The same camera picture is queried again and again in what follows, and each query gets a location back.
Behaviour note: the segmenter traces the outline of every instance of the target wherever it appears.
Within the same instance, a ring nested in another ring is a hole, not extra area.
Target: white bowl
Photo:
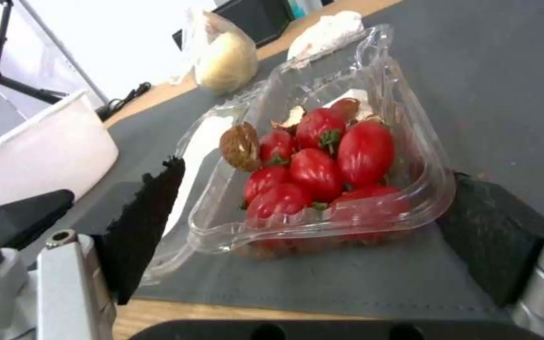
[[[0,137],[0,205],[59,189],[78,200],[119,150],[78,91]]]

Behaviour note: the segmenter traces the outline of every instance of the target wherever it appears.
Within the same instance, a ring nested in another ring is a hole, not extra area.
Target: dark gray surface
[[[544,214],[544,1],[413,0],[365,19],[384,22],[396,28],[391,55],[453,166],[504,185]],[[282,60],[264,61],[260,77]],[[54,228],[102,230],[123,201],[102,200],[112,185],[158,172],[190,123],[221,101],[194,90],[116,124],[119,161]],[[96,202],[101,210],[84,216]],[[504,316],[435,226],[378,249],[264,262],[195,255],[136,296],[384,318]]]

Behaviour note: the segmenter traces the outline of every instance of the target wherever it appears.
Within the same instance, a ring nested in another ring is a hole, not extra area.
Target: wooden desk surface
[[[369,15],[388,6],[396,4],[400,0],[335,0],[331,5],[323,9],[291,22],[283,35],[276,41],[269,43],[257,50],[260,60],[282,52],[289,48],[292,41],[306,28],[316,23],[323,15],[333,15],[344,9]],[[183,94],[196,87],[194,80],[186,79],[182,84],[172,86],[160,84],[154,86],[149,92],[136,99],[115,116],[106,121],[105,125],[111,127],[121,119],[137,114],[151,106],[157,105],[177,95]],[[279,310],[263,310],[257,308],[240,308],[226,306],[211,306],[203,304],[172,303],[168,301],[154,301],[132,299],[123,307],[117,308],[117,319],[113,327],[115,340],[125,340],[156,323],[173,319],[363,319],[354,316],[339,316],[329,314],[305,314],[298,312],[285,312]]]

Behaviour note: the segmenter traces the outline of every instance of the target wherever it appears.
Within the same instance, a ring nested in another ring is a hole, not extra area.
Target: plastic bag
[[[248,83],[257,72],[257,48],[240,28],[217,14],[188,9],[182,32],[183,63],[172,77],[179,84],[194,68],[199,86],[228,93]]]

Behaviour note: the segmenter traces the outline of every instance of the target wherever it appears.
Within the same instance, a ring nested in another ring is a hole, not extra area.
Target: green strawberry stem
[[[289,165],[289,161],[283,159],[278,155],[278,153],[274,153],[274,157],[266,162],[265,166],[271,166],[271,165]]]
[[[320,135],[319,145],[321,148],[327,150],[331,157],[335,156],[335,147],[339,144],[341,140],[341,130],[333,129],[324,132]]]
[[[314,202],[312,203],[312,207],[318,211],[325,211],[329,207],[329,204],[324,202]]]

